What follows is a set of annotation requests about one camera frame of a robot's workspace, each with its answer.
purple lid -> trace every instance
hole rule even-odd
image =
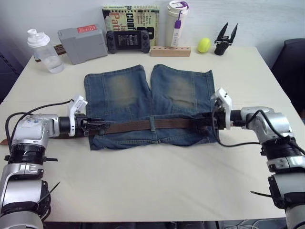
[[[179,7],[176,7],[176,8],[184,8],[184,7],[187,6],[187,9],[189,9],[189,5],[188,5],[185,1],[181,1],[180,4],[181,4],[182,6],[179,6]]]

jeans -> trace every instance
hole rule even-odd
[[[124,149],[148,144],[167,143],[190,146],[215,142],[210,127],[192,129],[155,129],[155,119],[194,118],[212,111],[214,93],[212,71],[180,71],[162,64],[154,66],[149,88],[143,66],[118,71],[88,74],[84,80],[86,113],[108,123],[149,120],[150,130],[99,135],[89,138],[91,149]]]

book cover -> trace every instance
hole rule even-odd
[[[158,6],[104,6],[107,31],[147,30],[151,46],[158,45]]]

yellow tennis ball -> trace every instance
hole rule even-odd
[[[199,44],[198,44],[198,47],[197,47],[197,50],[201,53],[205,53],[207,52],[211,47],[211,41],[210,39],[208,38],[202,38],[200,41],[199,41]]]

black cable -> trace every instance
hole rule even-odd
[[[295,225],[295,227],[293,229],[298,229],[300,226],[305,225],[305,221],[298,223],[297,225]]]
[[[39,214],[40,218],[43,218],[43,216],[45,216],[47,211],[49,210],[49,207],[51,205],[51,198],[47,197],[46,202],[47,202],[46,204],[43,203],[43,204],[41,204],[42,206],[38,207],[38,208],[40,208],[40,207],[42,208],[42,210],[41,210],[42,212]]]
[[[51,195],[47,197],[47,204],[44,206],[45,211],[39,215],[42,221],[44,221],[50,215],[51,213],[51,212],[49,213],[50,208],[51,208]]]
[[[265,114],[265,112],[262,111],[262,110],[257,110],[257,111],[253,114],[253,116],[246,122],[246,124],[250,123],[250,122],[258,115],[258,113],[261,113],[261,114],[263,115],[263,117],[265,118],[266,122],[268,123],[270,129],[271,129],[276,135],[278,135],[279,137],[284,137],[284,136],[282,136],[282,135],[273,127],[273,125],[271,124],[269,118],[267,117],[267,115]]]
[[[54,189],[60,184],[60,182],[58,182],[52,189],[50,192],[48,192],[46,195],[44,195],[42,198],[40,198],[40,200],[37,202],[37,204],[39,204],[40,202],[42,202],[46,197],[50,197],[50,194],[52,193],[52,191],[54,191]]]
[[[298,149],[299,151],[301,151],[302,154],[305,156],[305,151],[301,147],[296,145],[294,142],[289,142],[289,145],[291,145],[291,146],[295,147],[296,149]]]
[[[30,110],[30,111],[28,111],[28,112],[26,112],[26,113],[24,113],[24,112],[19,112],[20,114],[21,114],[21,113],[24,113],[24,114],[23,114],[23,116],[20,117],[20,119],[19,119],[19,120],[17,121],[17,123],[15,124],[13,133],[12,133],[11,138],[10,138],[10,142],[9,142],[9,140],[8,140],[8,144],[9,144],[10,150],[11,150],[11,139],[14,137],[14,134],[15,134],[16,128],[17,128],[17,124],[18,124],[18,122],[19,122],[20,120],[22,120],[25,116],[30,115],[31,113],[33,113],[33,112],[35,112],[35,111],[37,111],[37,110],[40,110],[40,109],[42,109],[42,108],[49,107],[49,106],[58,106],[58,105],[68,104],[68,103],[71,102],[71,101],[73,101],[73,100],[71,99],[71,100],[68,100],[68,101],[63,102],[63,103],[47,104],[47,105],[44,105],[44,106],[40,106],[40,107],[34,108],[34,109],[32,109],[32,110]]]
[[[244,145],[251,145],[251,144],[256,144],[256,145],[260,145],[259,142],[244,142],[244,143],[238,143],[238,144],[234,144],[234,145],[225,145],[220,141],[219,136],[217,136],[216,134],[216,128],[215,128],[215,121],[214,121],[214,114],[216,112],[216,108],[212,111],[212,130],[213,130],[213,134],[214,137],[216,138],[217,142],[224,147],[236,147],[236,146],[244,146]]]
[[[49,215],[51,214],[51,206],[49,206],[48,208],[48,213],[41,219],[41,221],[45,221],[47,219],[47,217],[49,217]]]
[[[215,221],[216,229],[220,229],[218,221]]]
[[[6,134],[6,138],[7,138],[7,141],[8,141],[9,148],[11,147],[11,137],[10,137],[10,130],[9,130],[10,119],[13,118],[16,115],[24,115],[24,114],[27,114],[27,112],[13,113],[5,121],[5,134]]]

